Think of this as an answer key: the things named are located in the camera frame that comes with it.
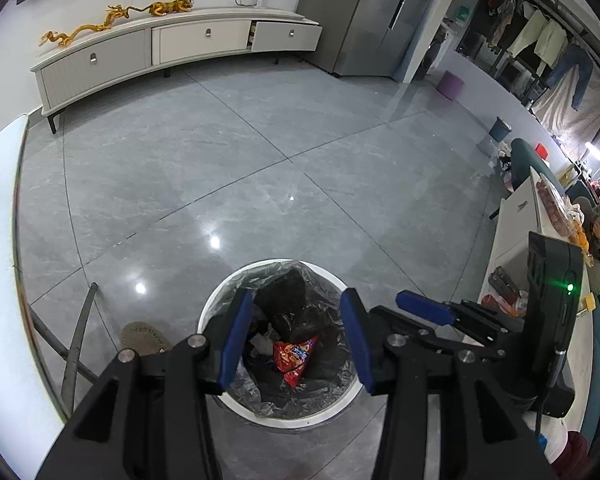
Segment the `red snack wrapper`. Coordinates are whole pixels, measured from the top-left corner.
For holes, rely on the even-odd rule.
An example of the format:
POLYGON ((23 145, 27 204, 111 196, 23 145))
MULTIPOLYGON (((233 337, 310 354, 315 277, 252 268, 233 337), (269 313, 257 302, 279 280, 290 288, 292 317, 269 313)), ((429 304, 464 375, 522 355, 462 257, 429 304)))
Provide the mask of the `red snack wrapper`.
POLYGON ((285 344, 276 341, 273 344, 273 359, 276 368, 283 374, 283 380, 291 388, 296 388, 300 380, 306 362, 312 356, 317 344, 318 337, 314 336, 300 344, 285 344))

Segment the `white round trash bin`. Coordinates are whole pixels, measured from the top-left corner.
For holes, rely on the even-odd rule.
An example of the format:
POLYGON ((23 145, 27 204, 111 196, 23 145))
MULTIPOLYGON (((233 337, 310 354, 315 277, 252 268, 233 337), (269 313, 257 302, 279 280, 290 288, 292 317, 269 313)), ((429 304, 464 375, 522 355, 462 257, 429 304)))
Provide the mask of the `white round trash bin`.
POLYGON ((217 326, 239 289, 250 293, 253 307, 221 403, 278 430, 311 428, 343 412, 362 389, 341 321, 345 288, 320 266, 291 259, 257 261, 224 278, 198 327, 217 326))

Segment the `brown slipper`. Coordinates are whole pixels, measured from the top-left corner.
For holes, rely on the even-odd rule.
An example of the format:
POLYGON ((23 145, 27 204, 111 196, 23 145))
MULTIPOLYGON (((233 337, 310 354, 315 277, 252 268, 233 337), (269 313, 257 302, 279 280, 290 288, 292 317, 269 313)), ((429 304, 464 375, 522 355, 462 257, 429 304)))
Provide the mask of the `brown slipper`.
POLYGON ((140 356, 152 356, 173 348, 158 328, 140 321, 126 324, 122 328, 120 341, 123 348, 132 349, 140 356))

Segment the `blue small bin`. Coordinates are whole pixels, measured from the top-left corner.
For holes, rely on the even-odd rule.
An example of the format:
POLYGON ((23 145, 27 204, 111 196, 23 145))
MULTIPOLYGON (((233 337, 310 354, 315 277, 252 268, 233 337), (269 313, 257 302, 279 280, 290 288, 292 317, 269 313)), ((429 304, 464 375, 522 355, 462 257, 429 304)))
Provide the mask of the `blue small bin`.
POLYGON ((494 124, 489 130, 489 136, 495 143, 502 142, 509 133, 512 132, 512 127, 501 117, 495 119, 494 124))

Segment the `purple stool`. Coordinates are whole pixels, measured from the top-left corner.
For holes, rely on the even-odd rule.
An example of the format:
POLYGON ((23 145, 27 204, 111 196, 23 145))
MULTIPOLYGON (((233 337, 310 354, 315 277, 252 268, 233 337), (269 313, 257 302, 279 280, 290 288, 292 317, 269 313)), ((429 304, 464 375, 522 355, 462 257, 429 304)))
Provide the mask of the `purple stool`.
POLYGON ((455 101, 462 93, 465 81, 446 70, 437 84, 436 90, 450 101, 455 101))

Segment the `hanging clothes rack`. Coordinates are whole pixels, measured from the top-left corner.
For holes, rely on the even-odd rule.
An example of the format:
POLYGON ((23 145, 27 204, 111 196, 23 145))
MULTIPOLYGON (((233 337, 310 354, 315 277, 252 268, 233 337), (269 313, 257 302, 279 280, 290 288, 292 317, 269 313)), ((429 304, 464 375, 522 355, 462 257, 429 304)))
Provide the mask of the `hanging clothes rack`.
POLYGON ((478 0, 456 48, 563 146, 600 134, 600 54, 556 0, 478 0))

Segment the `grey refrigerator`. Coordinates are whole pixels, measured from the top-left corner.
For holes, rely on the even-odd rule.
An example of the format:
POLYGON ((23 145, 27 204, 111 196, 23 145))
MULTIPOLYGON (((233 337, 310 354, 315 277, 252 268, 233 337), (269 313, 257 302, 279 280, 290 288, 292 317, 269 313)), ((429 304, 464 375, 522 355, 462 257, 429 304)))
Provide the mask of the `grey refrigerator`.
POLYGON ((313 65, 337 77, 390 77, 398 70, 431 0, 299 0, 323 27, 313 65))

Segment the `white tv cabinet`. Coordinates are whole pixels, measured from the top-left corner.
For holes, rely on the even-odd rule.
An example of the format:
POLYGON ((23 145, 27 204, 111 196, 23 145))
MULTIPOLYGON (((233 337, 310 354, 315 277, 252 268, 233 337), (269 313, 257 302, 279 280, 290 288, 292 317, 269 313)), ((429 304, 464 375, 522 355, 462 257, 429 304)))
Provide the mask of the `white tv cabinet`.
POLYGON ((41 115, 55 131, 55 117, 69 105, 109 87, 174 66, 263 52, 313 52, 323 27, 283 10, 208 8, 143 18, 93 32, 58 48, 31 68, 41 115))

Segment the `golden dragon figurine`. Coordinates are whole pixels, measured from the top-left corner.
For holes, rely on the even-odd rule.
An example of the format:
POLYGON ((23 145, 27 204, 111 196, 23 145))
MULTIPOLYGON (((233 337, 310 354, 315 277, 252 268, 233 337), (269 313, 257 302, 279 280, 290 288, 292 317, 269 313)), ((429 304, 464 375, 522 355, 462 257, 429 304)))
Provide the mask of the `golden dragon figurine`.
POLYGON ((40 38, 38 45, 42 47, 44 44, 56 44, 56 46, 62 48, 69 47, 82 32, 106 32, 106 30, 114 27, 116 21, 122 18, 127 20, 129 17, 130 12, 128 8, 124 8, 120 4, 117 6, 108 6, 105 18, 101 23, 80 25, 73 32, 70 32, 70 34, 49 30, 40 38))

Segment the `golden tiger figurine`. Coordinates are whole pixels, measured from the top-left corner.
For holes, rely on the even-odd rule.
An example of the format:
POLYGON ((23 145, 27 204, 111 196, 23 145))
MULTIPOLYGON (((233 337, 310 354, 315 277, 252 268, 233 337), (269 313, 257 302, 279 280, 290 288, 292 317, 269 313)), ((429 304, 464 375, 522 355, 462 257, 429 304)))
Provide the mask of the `golden tiger figurine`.
POLYGON ((152 16, 165 16, 173 13, 189 12, 193 9, 193 0, 156 1, 151 3, 147 10, 152 16))

